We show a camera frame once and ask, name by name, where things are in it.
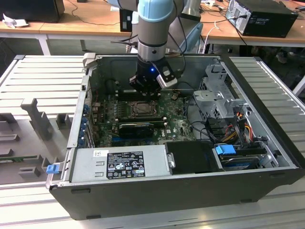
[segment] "wooden desk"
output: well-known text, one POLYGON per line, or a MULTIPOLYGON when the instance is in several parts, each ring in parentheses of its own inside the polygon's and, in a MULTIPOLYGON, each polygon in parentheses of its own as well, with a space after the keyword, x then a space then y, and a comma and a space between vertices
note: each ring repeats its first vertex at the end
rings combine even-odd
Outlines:
POLYGON ((0 32, 12 33, 40 33, 39 30, 43 26, 43 22, 28 22, 27 27, 17 27, 15 29, 7 27, 6 24, 0 22, 0 32))
POLYGON ((59 23, 45 23, 40 28, 40 33, 103 36, 130 35, 120 31, 119 12, 110 11, 110 4, 103 0, 89 0, 87 3, 78 3, 76 0, 64 0, 64 5, 65 12, 59 23), (75 10, 74 15, 77 15, 79 18, 72 15, 73 10, 75 10), (98 25, 84 23, 80 19, 98 25))
MULTIPOLYGON (((300 5, 305 5, 304 3, 295 3, 292 1, 282 1, 288 8, 294 9, 300 5)), ((227 7, 228 3, 219 4, 221 6, 227 7)), ((211 7, 212 10, 218 10, 216 7, 211 7)), ((225 17, 221 16, 217 12, 204 12, 201 16, 201 21, 221 21, 225 17)), ((270 38, 270 37, 250 37, 242 36, 244 41, 248 45, 261 45, 261 46, 283 46, 283 47, 305 47, 305 13, 303 15, 304 19, 297 19, 293 24, 291 30, 289 31, 286 38, 270 38)), ((218 44, 243 44, 243 41, 237 34, 236 29, 229 21, 224 21, 217 23, 220 29, 214 29, 209 34, 208 40, 210 43, 218 44)), ((211 28, 214 27, 213 23, 204 23, 202 36, 206 37, 207 33, 211 28)))
MULTIPOLYGON (((295 8, 305 3, 295 3, 282 0, 287 7, 295 8)), ((87 3, 77 3, 76 0, 64 0, 65 13, 59 23, 31 22, 29 27, 11 29, 0 23, 0 37, 12 38, 34 38, 38 39, 44 55, 50 55, 48 39, 68 39, 81 40, 83 50, 84 40, 119 40, 122 37, 129 37, 130 33, 120 32, 119 12, 110 11, 110 5, 103 0, 89 0, 87 3), (87 24, 83 21, 100 25, 87 24)), ((201 21, 221 21, 224 17, 217 12, 204 12, 201 21)), ((238 36, 233 25, 228 21, 217 24, 220 29, 214 29, 208 42, 215 44, 235 44, 242 45, 243 42, 238 36)), ((208 31, 214 26, 213 23, 204 23, 202 36, 206 37, 208 31)), ((260 46, 283 46, 283 47, 305 47, 305 20, 296 20, 286 38, 266 38, 266 37, 247 37, 243 39, 248 45, 260 46)))

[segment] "red wire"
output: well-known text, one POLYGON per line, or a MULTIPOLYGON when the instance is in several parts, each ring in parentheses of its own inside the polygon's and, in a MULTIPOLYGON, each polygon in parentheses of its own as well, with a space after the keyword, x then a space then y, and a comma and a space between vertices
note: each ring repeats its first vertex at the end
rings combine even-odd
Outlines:
POLYGON ((226 128, 226 130, 225 130, 225 136, 227 136, 228 130, 229 130, 229 128, 232 127, 232 126, 233 126, 233 125, 229 125, 229 126, 226 128))

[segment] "side panel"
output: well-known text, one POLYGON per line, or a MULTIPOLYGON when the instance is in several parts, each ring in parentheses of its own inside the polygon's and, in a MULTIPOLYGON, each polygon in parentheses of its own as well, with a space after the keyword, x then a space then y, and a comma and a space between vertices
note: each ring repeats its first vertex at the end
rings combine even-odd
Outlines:
POLYGON ((191 179, 54 187, 56 200, 76 220, 256 202, 280 185, 292 184, 302 170, 191 179))

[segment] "blue latch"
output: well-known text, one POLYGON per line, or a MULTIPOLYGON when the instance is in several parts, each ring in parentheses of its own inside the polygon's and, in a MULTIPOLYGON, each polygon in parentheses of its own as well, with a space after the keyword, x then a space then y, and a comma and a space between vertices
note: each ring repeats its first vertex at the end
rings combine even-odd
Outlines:
POLYGON ((226 154, 236 154, 233 145, 219 145, 215 148, 218 155, 226 155, 226 154))
POLYGON ((58 174, 59 173, 59 165, 49 165, 46 170, 47 174, 58 174))

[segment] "power supply label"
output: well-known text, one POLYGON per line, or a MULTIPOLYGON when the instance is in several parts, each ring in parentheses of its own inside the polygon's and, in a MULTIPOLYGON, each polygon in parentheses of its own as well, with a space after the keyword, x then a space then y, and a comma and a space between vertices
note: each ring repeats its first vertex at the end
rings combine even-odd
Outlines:
POLYGON ((107 175, 108 179, 122 179, 132 177, 144 177, 143 151, 108 153, 107 175))

